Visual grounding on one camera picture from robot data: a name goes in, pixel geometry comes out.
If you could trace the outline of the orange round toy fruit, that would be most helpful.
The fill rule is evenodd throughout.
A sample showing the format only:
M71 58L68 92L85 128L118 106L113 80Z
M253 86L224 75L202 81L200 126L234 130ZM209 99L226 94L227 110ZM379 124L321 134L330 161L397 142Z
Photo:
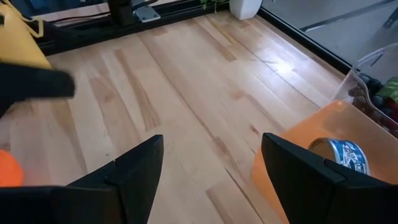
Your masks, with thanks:
M20 187L23 170L14 156L0 149L0 187Z

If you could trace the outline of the silver can blue white label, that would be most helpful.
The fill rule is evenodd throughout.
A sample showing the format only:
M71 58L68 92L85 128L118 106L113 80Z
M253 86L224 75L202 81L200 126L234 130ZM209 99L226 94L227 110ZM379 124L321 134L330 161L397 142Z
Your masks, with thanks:
M309 145L308 149L351 170L366 175L371 174L365 153L352 141L318 138Z

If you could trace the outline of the orange translucent plastic bin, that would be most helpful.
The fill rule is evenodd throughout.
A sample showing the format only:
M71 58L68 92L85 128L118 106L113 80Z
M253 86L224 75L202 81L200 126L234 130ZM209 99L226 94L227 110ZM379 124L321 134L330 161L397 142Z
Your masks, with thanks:
M334 101L276 136L304 149L317 138L352 141L366 155L369 176L398 185L398 139L347 102ZM261 146L255 156L252 178L281 222L290 224L268 176Z

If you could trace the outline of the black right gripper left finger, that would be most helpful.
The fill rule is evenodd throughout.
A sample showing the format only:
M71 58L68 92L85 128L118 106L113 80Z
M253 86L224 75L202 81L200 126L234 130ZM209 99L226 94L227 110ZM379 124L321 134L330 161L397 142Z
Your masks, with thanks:
M0 188L0 224L146 224L163 158L157 134L68 185Z

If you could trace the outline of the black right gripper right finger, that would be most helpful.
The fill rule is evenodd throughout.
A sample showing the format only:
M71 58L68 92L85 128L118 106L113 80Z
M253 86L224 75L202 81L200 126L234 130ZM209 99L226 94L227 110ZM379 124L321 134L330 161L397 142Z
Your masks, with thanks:
M262 135L268 176L290 224L398 224L398 185Z

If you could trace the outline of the green plant in white pot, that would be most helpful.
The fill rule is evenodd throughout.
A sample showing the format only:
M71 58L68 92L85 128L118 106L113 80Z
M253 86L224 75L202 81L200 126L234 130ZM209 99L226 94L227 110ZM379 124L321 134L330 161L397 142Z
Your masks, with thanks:
M229 11L240 21L253 18L262 6L263 0L200 0L203 9L213 3L215 11L219 3L229 4Z

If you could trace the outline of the clear plastic bin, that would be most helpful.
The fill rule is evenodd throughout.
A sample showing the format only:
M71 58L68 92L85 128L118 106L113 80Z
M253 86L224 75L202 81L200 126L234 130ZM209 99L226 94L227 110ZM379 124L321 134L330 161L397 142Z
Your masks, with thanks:
M360 73L365 73L371 78L378 79L383 85L390 78L398 77L398 43L385 46L358 60L341 83L334 99L352 104L353 97L348 95L348 91L359 83L364 85L358 77ZM398 139L398 123L394 120L391 119L390 126L381 127Z

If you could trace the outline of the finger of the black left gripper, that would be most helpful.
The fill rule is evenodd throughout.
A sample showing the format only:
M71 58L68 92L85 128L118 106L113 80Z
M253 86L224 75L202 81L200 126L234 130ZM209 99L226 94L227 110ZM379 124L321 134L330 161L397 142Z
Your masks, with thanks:
M75 90L75 81L66 71L0 62L0 118L15 103L72 98Z

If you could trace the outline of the yellow mustard bottle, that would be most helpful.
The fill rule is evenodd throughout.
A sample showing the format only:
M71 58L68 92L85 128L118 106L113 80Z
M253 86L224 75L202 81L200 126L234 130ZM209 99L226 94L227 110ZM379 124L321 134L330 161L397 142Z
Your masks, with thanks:
M0 62L51 69L35 42L43 36L43 19L28 19L10 0L0 0Z

